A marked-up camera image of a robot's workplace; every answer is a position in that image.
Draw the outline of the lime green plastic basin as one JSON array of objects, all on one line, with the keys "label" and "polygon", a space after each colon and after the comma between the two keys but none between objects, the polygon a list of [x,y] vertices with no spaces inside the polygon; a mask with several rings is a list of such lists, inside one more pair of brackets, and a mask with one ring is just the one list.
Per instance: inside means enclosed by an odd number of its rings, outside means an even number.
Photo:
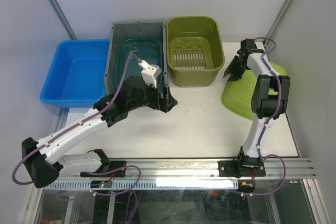
[{"label": "lime green plastic basin", "polygon": [[268,124],[287,109],[290,78],[264,57],[249,57],[247,67],[241,79],[228,79],[222,104],[246,119],[265,120]]}]

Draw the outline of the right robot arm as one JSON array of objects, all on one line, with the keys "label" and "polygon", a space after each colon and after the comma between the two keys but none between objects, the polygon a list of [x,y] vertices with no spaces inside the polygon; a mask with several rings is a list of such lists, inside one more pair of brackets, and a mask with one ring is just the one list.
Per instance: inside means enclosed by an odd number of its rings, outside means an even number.
[{"label": "right robot arm", "polygon": [[270,128],[287,109],[290,78],[277,71],[254,39],[244,39],[224,72],[228,78],[221,101],[252,125],[237,157],[224,165],[228,176],[265,176],[262,148]]}]

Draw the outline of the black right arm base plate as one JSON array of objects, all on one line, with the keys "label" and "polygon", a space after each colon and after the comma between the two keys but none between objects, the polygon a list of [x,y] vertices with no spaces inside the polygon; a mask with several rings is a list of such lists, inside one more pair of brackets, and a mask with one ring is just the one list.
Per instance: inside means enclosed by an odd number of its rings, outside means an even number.
[{"label": "black right arm base plate", "polygon": [[256,166],[244,166],[236,160],[219,161],[218,171],[220,177],[265,177],[265,169]]}]

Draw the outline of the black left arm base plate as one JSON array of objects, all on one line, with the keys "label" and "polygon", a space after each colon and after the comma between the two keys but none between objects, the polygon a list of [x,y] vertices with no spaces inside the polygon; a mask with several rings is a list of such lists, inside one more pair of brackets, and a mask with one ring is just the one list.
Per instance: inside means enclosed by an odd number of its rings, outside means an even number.
[{"label": "black left arm base plate", "polygon": [[[111,160],[110,164],[108,166],[105,166],[104,168],[99,168],[97,171],[95,171],[95,173],[105,173],[105,172],[109,172],[111,170],[123,167],[127,164],[126,161],[117,161],[117,160]],[[119,170],[113,174],[109,174],[109,175],[90,175],[86,172],[81,172],[80,173],[80,177],[99,177],[99,178],[103,178],[103,177],[116,177],[116,178],[120,178],[120,177],[125,177],[125,171],[126,169],[124,168],[123,170]]]}]

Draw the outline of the teal transparent inner tub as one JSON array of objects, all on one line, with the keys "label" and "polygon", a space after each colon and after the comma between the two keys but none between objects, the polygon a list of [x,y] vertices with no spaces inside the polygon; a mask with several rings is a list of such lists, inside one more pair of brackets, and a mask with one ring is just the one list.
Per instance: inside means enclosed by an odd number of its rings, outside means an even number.
[{"label": "teal transparent inner tub", "polygon": [[161,86],[164,70],[162,43],[154,38],[133,38],[124,40],[118,46],[112,77],[114,87],[117,88],[120,83],[124,65],[130,53],[135,54],[150,65],[157,65],[161,68],[162,72],[157,78],[158,86]]}]

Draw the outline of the blue plastic tub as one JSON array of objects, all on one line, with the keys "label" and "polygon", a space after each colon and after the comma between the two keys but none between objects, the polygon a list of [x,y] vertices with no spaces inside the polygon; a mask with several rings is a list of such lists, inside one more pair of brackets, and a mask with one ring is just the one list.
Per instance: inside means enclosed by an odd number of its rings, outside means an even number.
[{"label": "blue plastic tub", "polygon": [[40,93],[43,103],[60,108],[90,108],[106,96],[106,39],[65,40],[56,49]]}]

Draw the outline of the right aluminium corner post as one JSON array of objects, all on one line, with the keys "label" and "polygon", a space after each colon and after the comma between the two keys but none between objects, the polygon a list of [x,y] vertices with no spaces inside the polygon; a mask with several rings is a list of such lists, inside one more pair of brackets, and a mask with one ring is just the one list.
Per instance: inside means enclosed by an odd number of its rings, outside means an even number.
[{"label": "right aluminium corner post", "polygon": [[292,4],[294,0],[284,0],[275,20],[273,21],[271,27],[269,28],[268,32],[266,33],[266,37],[267,38],[272,38],[277,29],[279,28],[282,20],[284,19],[285,15],[287,14],[287,12],[289,11],[290,9],[290,6]]}]

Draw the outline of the grey plastic crate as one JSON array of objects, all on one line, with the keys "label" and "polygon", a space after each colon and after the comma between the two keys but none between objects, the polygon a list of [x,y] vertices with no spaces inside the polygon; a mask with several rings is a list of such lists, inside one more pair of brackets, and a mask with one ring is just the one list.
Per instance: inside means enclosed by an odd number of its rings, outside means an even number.
[{"label": "grey plastic crate", "polygon": [[114,87],[112,77],[114,74],[115,60],[118,46],[124,41],[133,38],[154,38],[162,43],[163,50],[163,78],[161,86],[158,86],[160,94],[163,94],[163,87],[168,84],[168,73],[166,63],[166,35],[165,22],[136,22],[136,23],[114,23],[109,43],[108,59],[104,77],[106,94],[113,94],[117,88]]}]

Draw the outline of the aluminium corner post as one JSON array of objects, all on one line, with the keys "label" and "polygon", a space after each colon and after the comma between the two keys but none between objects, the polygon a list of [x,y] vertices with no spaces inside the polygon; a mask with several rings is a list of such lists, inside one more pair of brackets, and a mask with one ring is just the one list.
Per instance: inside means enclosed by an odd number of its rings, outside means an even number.
[{"label": "aluminium corner post", "polygon": [[57,16],[58,20],[60,21],[63,29],[65,30],[66,34],[71,40],[77,40],[78,37],[75,34],[70,22],[68,21],[64,11],[62,10],[61,6],[59,5],[57,0],[47,0],[52,7],[55,15]]},{"label": "aluminium corner post", "polygon": [[285,15],[287,14],[287,12],[289,11],[290,9],[290,6],[292,4],[294,0],[284,0],[275,20],[273,21],[271,27],[269,28],[268,32],[266,33],[266,37],[267,38],[272,38],[277,29],[279,28],[282,20],[284,19]]}]

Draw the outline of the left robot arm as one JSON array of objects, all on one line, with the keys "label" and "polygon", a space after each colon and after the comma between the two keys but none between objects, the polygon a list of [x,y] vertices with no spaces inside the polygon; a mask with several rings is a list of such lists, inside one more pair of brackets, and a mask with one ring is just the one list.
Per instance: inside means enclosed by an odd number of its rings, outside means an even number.
[{"label": "left robot arm", "polygon": [[103,177],[109,171],[118,171],[119,167],[111,165],[102,149],[84,154],[68,155],[67,152],[89,136],[126,119],[131,111],[148,107],[167,113],[177,104],[169,86],[164,86],[160,93],[143,78],[128,77],[112,95],[101,98],[77,121],[48,137],[37,141],[29,137],[22,142],[23,165],[31,183],[36,188],[43,188],[61,175]]}]

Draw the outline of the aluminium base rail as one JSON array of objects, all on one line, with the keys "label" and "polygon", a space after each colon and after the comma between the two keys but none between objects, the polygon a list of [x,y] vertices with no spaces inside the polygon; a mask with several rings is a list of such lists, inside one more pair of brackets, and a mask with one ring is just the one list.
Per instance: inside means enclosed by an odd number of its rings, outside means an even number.
[{"label": "aluminium base rail", "polygon": [[[123,167],[115,169],[126,169],[125,179],[136,179],[140,176],[142,179],[157,178],[226,178],[226,179],[306,179],[315,178],[316,174],[312,163],[307,158],[284,158],[280,161],[277,158],[269,158],[260,169],[265,169],[265,177],[220,177],[218,171],[219,161],[231,161],[231,159],[110,159],[101,163],[103,168],[110,164],[111,160],[126,161]],[[48,186],[58,179],[84,179],[80,177],[81,172],[90,175],[106,175],[105,173],[95,173],[99,169],[98,162],[90,159],[86,154],[81,161],[74,161],[72,155],[61,158],[53,168],[54,172],[43,172],[38,176],[42,186]]]}]

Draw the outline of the left aluminium corner post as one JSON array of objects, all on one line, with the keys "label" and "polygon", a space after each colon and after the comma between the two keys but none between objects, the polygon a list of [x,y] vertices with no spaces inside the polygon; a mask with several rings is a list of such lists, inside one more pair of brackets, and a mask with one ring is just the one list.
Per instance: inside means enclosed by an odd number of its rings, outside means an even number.
[{"label": "left aluminium corner post", "polygon": [[57,0],[47,0],[52,7],[55,15],[57,16],[58,20],[60,21],[63,29],[65,30],[66,34],[71,40],[77,40],[78,37],[75,34],[70,22],[68,21],[64,11],[62,10],[61,6],[59,5]]}]

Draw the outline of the olive green slotted basket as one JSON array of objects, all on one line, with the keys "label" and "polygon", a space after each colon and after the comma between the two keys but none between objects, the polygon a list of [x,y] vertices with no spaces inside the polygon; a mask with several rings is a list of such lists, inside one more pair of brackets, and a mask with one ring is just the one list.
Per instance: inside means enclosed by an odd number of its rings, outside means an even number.
[{"label": "olive green slotted basket", "polygon": [[172,18],[166,25],[167,64],[180,87],[212,84],[225,63],[217,22],[205,16]]}]

